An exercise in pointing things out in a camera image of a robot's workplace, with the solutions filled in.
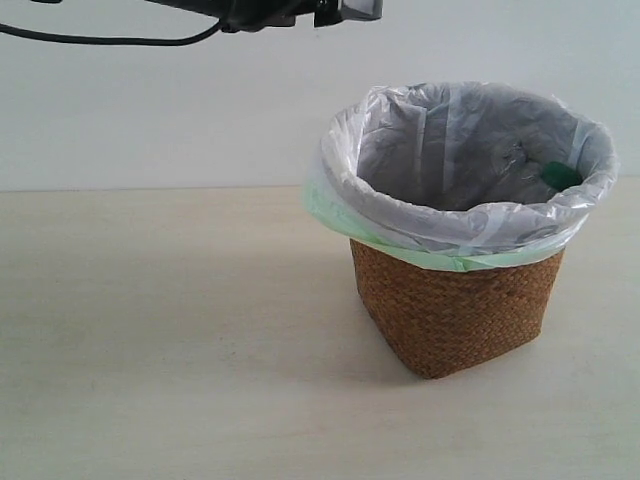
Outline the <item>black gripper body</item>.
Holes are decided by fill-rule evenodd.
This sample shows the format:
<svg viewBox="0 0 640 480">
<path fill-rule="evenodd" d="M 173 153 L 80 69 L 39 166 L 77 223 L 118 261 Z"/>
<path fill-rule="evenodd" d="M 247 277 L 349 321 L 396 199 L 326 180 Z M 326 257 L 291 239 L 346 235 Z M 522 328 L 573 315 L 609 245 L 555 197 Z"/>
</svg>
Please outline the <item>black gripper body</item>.
<svg viewBox="0 0 640 480">
<path fill-rule="evenodd" d="M 312 15 L 315 28 L 345 21 L 382 18 L 382 0 L 158 0 L 156 4 L 206 15 L 223 22 L 226 33 L 288 28 L 300 16 Z"/>
</svg>

